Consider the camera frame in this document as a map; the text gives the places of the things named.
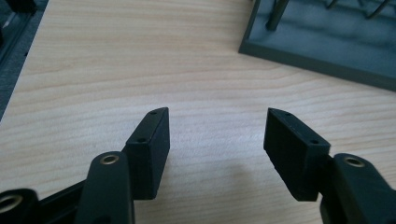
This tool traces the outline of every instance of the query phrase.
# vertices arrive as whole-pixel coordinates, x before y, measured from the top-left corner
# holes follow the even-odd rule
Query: light wood grain surface
[[[267,107],[371,161],[396,187],[396,94],[237,53],[249,0],[51,0],[0,124],[0,191],[40,198],[170,109],[171,149],[143,223],[321,223],[262,149]]]

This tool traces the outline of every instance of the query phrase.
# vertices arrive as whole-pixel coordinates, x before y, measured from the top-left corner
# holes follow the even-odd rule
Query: hole
[[[144,142],[146,142],[146,138],[138,138],[137,142],[138,143],[144,143]]]
[[[346,162],[347,164],[351,165],[351,166],[355,166],[355,167],[363,167],[364,166],[364,162],[352,158],[352,157],[345,157],[344,158],[344,162]]]
[[[97,217],[92,224],[109,224],[111,223],[111,217],[110,216],[101,216]]]
[[[102,163],[103,165],[109,165],[109,164],[113,164],[114,162],[116,162],[120,157],[116,156],[116,155],[108,155],[103,157],[100,160],[100,163]]]
[[[6,195],[0,199],[0,214],[12,210],[22,202],[21,195]]]

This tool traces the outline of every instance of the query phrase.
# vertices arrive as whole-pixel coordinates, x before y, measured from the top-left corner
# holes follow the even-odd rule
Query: black bracket
[[[256,0],[240,53],[396,91],[394,0]]]
[[[297,201],[323,196],[325,224],[396,223],[396,192],[365,159],[330,144],[291,113],[269,108],[264,149]]]
[[[34,0],[6,0],[6,2],[12,13],[5,24],[0,24],[0,67],[37,11]]]
[[[41,201],[31,189],[1,193],[0,223],[134,223],[134,200],[157,196],[169,147],[168,108],[150,111],[122,152],[92,161],[86,180]]]

